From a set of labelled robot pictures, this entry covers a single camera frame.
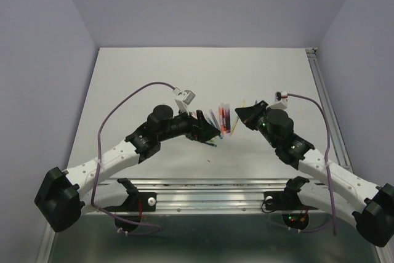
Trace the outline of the yellow highlighter pen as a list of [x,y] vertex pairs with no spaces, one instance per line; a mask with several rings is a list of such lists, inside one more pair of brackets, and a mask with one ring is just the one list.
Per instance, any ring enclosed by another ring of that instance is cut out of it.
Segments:
[[[241,105],[239,106],[239,108],[243,108],[244,105],[245,105],[245,102],[246,102],[246,101],[243,100],[242,103],[241,103]],[[233,125],[232,125],[230,137],[232,137],[232,135],[234,134],[235,129],[236,129],[236,126],[237,126],[237,124],[238,124],[238,121],[239,121],[239,116],[238,116],[238,114],[237,114],[237,112],[236,112],[236,119],[235,119],[235,122],[234,122]]]

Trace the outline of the red pen with cap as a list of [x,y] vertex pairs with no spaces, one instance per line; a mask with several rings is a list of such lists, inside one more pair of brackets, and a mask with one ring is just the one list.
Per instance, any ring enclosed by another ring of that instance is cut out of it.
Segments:
[[224,120],[225,120],[225,132],[227,134],[231,133],[231,113],[230,113],[230,105],[225,104],[223,106]]

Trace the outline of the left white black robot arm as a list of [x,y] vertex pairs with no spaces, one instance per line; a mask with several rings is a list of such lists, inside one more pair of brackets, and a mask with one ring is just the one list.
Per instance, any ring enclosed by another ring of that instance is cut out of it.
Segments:
[[99,197],[97,186],[117,172],[133,167],[159,152],[161,142],[179,136],[205,143],[220,131],[209,124],[202,111],[193,117],[189,113],[173,115],[167,105],[158,105],[147,120],[111,150],[98,154],[96,159],[62,171],[49,170],[34,199],[35,205],[51,228],[59,233],[70,228],[83,214],[95,210],[113,211],[139,207],[138,190],[127,179],[118,179],[123,186],[117,195]]

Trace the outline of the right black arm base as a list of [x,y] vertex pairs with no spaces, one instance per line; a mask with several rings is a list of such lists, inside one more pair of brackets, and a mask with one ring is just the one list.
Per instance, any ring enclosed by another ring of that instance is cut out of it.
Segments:
[[261,211],[265,214],[287,211],[281,215],[287,228],[299,232],[311,232],[311,230],[307,230],[310,221],[308,212],[315,208],[303,204],[297,195],[305,184],[309,185],[310,181],[297,176],[294,179],[289,179],[283,190],[265,192],[260,207]]

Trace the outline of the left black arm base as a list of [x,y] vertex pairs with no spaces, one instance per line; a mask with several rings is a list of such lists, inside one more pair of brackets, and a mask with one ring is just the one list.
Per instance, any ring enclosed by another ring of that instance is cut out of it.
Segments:
[[100,205],[105,212],[110,212],[114,218],[115,227],[118,233],[131,235],[151,235],[159,232],[160,226],[153,225],[143,221],[143,214],[156,211],[157,194],[156,192],[141,192],[130,180],[127,178],[120,178],[115,185],[119,185],[124,189],[116,189],[116,193],[125,193],[124,196],[117,196],[115,201],[109,202],[105,206]]

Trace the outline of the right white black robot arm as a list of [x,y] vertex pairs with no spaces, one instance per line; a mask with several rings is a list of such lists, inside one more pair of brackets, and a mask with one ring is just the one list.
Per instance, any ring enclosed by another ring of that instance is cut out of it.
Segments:
[[291,187],[283,193],[287,206],[317,208],[332,216],[334,230],[342,219],[369,243],[381,248],[388,244],[393,237],[393,185],[366,181],[330,161],[326,153],[294,132],[294,122],[283,107],[261,101],[235,112],[247,128],[264,136],[284,164],[327,187],[323,191],[309,180]]

